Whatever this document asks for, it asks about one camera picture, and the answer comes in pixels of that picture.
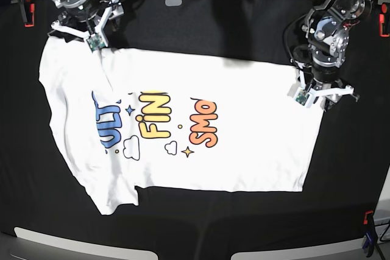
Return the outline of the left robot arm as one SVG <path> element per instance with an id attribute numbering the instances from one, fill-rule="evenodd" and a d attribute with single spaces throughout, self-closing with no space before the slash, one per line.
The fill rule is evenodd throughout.
<path id="1" fill-rule="evenodd" d="M 287 53 L 299 71 L 299 86 L 293 95 L 298 104 L 310 108 L 320 100 L 327 111 L 344 96 L 359 100 L 354 87 L 340 77 L 340 69 L 346 60 L 349 32 L 371 14 L 374 1 L 325 0 L 297 20 L 307 43 L 287 48 Z"/>

